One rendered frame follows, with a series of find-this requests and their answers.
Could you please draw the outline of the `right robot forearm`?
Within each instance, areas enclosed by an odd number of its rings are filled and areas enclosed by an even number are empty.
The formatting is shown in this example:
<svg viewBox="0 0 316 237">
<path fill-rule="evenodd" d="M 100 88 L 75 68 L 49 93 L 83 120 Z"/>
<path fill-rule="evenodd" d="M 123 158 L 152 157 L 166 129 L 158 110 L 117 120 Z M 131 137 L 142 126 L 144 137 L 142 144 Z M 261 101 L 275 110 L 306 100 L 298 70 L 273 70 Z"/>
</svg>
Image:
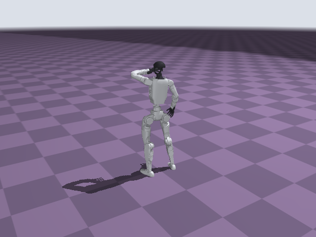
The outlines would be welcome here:
<svg viewBox="0 0 316 237">
<path fill-rule="evenodd" d="M 178 97 L 179 98 L 179 97 Z M 171 103 L 171 109 L 173 109 L 174 107 L 176 107 L 176 103 L 178 102 L 178 98 L 176 100 L 172 99 L 172 103 Z"/>
</svg>

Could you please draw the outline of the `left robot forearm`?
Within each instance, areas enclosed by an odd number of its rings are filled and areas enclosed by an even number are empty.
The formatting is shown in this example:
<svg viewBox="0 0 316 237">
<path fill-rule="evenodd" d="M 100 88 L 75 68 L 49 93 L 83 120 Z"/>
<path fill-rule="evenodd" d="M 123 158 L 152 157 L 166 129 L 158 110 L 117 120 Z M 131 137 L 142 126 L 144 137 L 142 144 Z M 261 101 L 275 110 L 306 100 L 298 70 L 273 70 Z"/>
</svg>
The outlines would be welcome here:
<svg viewBox="0 0 316 237">
<path fill-rule="evenodd" d="M 150 69 L 143 69 L 143 70 L 135 70 L 131 72 L 132 74 L 137 74 L 137 75 L 148 75 L 147 72 L 150 71 Z"/>
</svg>

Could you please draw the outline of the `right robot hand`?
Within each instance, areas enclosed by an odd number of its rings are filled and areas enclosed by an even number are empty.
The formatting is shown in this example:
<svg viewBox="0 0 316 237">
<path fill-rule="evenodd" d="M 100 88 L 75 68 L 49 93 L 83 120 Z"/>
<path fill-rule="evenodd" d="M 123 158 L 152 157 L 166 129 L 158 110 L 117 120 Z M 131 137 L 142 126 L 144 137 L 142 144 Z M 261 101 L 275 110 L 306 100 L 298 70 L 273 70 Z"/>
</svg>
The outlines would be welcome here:
<svg viewBox="0 0 316 237">
<path fill-rule="evenodd" d="M 169 115 L 170 115 L 170 116 L 171 116 L 171 115 L 173 116 L 173 114 L 174 114 L 174 109 L 175 109 L 175 107 L 174 107 L 173 109 L 169 108 L 169 109 L 167 109 L 166 111 L 169 110 L 169 112 L 168 112 L 168 113 L 170 113 Z M 167 113 L 167 114 L 168 114 L 168 113 Z M 171 117 L 172 117 L 172 116 L 171 116 Z"/>
</svg>

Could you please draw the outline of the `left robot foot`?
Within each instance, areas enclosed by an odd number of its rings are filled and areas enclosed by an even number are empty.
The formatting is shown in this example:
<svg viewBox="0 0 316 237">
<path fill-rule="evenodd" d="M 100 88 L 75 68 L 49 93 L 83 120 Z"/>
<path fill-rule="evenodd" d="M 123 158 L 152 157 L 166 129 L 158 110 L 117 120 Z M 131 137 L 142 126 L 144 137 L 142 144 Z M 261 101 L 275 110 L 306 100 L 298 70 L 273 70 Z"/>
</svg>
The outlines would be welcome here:
<svg viewBox="0 0 316 237">
<path fill-rule="evenodd" d="M 141 173 L 143 173 L 143 174 L 145 174 L 145 175 L 148 175 L 148 176 L 150 176 L 150 177 L 154 177 L 155 175 L 154 175 L 154 173 L 150 170 L 150 172 L 147 172 L 147 169 L 140 169 L 140 172 Z"/>
</svg>

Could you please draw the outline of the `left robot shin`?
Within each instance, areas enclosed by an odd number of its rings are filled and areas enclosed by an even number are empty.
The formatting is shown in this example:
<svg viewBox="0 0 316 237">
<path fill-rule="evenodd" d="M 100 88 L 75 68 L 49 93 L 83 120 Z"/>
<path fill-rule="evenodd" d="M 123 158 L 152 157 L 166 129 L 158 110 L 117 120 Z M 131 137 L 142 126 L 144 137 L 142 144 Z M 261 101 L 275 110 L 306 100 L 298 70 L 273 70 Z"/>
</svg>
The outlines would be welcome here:
<svg viewBox="0 0 316 237">
<path fill-rule="evenodd" d="M 144 145 L 144 155 L 145 155 L 145 161 L 146 161 L 146 166 L 147 166 L 147 172 L 152 171 L 152 160 L 153 160 L 153 155 L 154 151 L 151 150 L 151 145 L 149 143 Z"/>
</svg>

